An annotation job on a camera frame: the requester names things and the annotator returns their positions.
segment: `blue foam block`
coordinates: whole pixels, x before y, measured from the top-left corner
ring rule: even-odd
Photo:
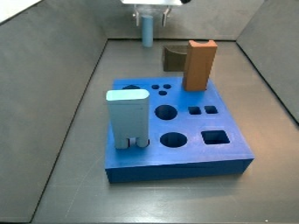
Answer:
[[[108,126],[109,183],[241,173],[253,160],[211,80],[199,92],[185,92],[181,82],[181,77],[115,80],[113,89],[149,92],[149,145],[139,148],[131,139],[129,148],[117,150]]]

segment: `circular hole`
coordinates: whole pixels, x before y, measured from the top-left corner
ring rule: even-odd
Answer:
[[[165,91],[159,91],[159,95],[167,95]]]
[[[172,120],[177,115],[176,108],[169,105],[159,106],[153,112],[155,112],[155,115],[165,121]]]
[[[171,148],[181,147],[187,144],[187,136],[177,132],[169,132],[161,135],[160,143]]]
[[[169,84],[164,84],[163,87],[164,87],[165,89],[169,89],[172,86],[171,86]]]
[[[157,89],[159,88],[159,85],[152,85],[152,89]]]

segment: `square hole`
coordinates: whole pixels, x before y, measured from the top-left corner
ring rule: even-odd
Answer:
[[[188,107],[188,110],[189,110],[189,114],[193,115],[193,116],[201,114],[201,110],[200,110],[199,107]]]
[[[215,106],[204,106],[207,114],[217,114],[219,111]]]
[[[201,133],[205,144],[228,144],[229,139],[224,130],[205,130]]]

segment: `blue base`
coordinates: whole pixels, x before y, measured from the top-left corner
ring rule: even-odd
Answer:
[[[176,77],[115,80],[113,89],[139,87],[151,94],[149,145],[141,149],[131,139],[129,148],[116,150],[108,127],[105,170],[109,183],[241,173],[253,160],[211,80],[207,90],[199,92],[185,92],[181,82],[183,78]],[[156,111],[161,105],[175,107],[177,114],[167,106]]]

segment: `dark gray block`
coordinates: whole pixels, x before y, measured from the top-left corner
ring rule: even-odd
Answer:
[[[43,1],[0,26],[0,221],[33,216],[107,43],[88,1]]]
[[[299,1],[267,0],[237,44],[299,122]]]
[[[187,45],[165,45],[163,47],[163,70],[183,72],[187,57]]]

